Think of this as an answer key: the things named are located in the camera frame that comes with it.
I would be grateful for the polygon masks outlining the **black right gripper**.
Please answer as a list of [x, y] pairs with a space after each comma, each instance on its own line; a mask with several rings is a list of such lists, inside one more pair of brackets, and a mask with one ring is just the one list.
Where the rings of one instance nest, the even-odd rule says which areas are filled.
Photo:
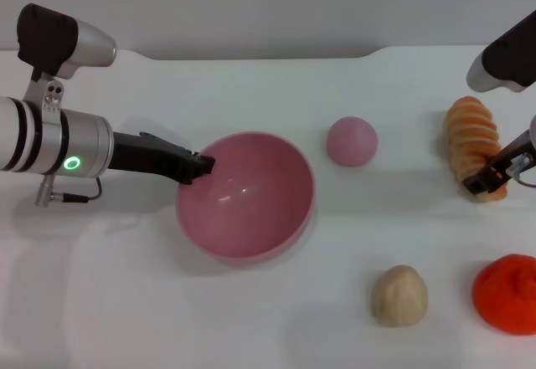
[[533, 167], [535, 145], [530, 130], [526, 130], [491, 158], [484, 167], [464, 179], [462, 186], [475, 196], [495, 193], [508, 183], [509, 177], [518, 177]]

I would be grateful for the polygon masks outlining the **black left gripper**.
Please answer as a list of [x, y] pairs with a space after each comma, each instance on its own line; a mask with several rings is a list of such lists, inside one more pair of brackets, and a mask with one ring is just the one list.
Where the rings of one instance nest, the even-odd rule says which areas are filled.
[[214, 163], [211, 156], [194, 155], [146, 132], [137, 136], [114, 133], [111, 170], [154, 174], [189, 185], [194, 179], [209, 175]]

